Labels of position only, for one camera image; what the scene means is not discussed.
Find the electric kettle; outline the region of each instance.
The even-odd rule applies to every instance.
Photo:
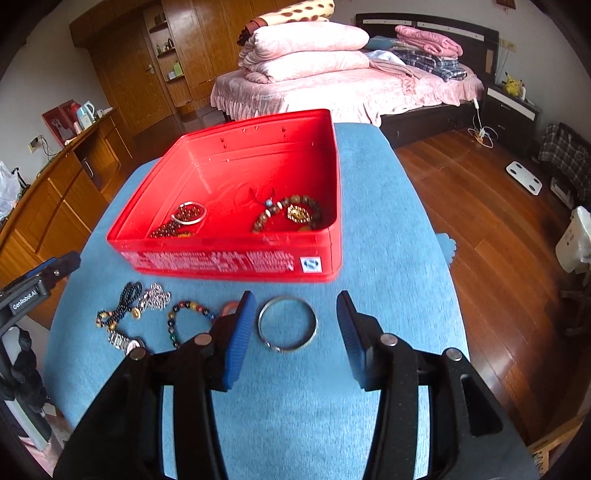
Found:
[[[76,116],[80,126],[86,130],[95,121],[95,106],[90,102],[86,102],[76,111]]]

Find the cabinet door handle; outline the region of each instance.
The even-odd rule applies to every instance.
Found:
[[[92,179],[95,176],[95,173],[92,171],[92,168],[90,168],[90,165],[88,165],[88,162],[85,160],[84,163],[86,163],[86,167],[88,168],[88,172],[89,172],[89,177]]]

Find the silver bangle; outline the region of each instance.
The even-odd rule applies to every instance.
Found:
[[[310,309],[310,311],[312,312],[312,315],[314,317],[314,330],[312,331],[310,336],[308,338],[304,339],[303,343],[300,343],[299,345],[295,345],[295,346],[273,345],[269,340],[267,340],[265,335],[263,335],[262,318],[270,306],[274,305],[275,303],[279,303],[280,301],[297,301],[297,302],[301,303],[302,305],[305,305],[306,307],[308,307]],[[314,339],[314,337],[316,336],[316,332],[318,331],[318,317],[316,316],[316,312],[314,311],[314,309],[312,308],[312,306],[308,302],[306,302],[302,299],[299,299],[297,297],[291,297],[289,295],[282,295],[279,297],[274,297],[273,299],[271,299],[267,303],[265,303],[265,306],[262,308],[261,312],[259,313],[259,318],[258,318],[258,322],[257,322],[257,329],[258,329],[258,334],[259,334],[259,337],[261,338],[261,341],[265,345],[267,345],[267,347],[269,347],[271,350],[274,350],[279,353],[290,353],[290,352],[295,352],[296,350],[299,350],[300,348],[304,348],[306,345],[308,345]]]
[[[182,220],[179,220],[178,218],[176,218],[174,216],[174,214],[172,214],[170,216],[170,218],[172,218],[173,221],[175,221],[177,223],[180,223],[181,225],[195,225],[196,223],[201,222],[205,218],[205,216],[207,215],[207,207],[204,204],[199,203],[199,202],[185,202],[185,203],[181,203],[178,206],[178,209],[177,210],[181,209],[182,207],[186,207],[187,205],[196,205],[199,208],[201,208],[201,210],[203,211],[203,213],[199,216],[199,218],[196,218],[195,220],[191,220],[190,222],[183,222]]]

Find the plaid blanket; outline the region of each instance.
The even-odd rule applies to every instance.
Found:
[[[557,167],[577,189],[579,202],[591,205],[591,145],[565,124],[550,124],[538,155]]]
[[[466,70],[460,67],[460,62],[457,59],[444,59],[429,55],[421,50],[411,50],[398,46],[393,46],[389,50],[394,52],[406,65],[437,75],[444,82],[466,78]]]

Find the wooden desk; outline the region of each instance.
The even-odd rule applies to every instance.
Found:
[[[135,144],[117,110],[59,152],[0,231],[0,287],[51,257],[81,252],[137,162]],[[65,285],[61,281],[29,316],[50,328]]]

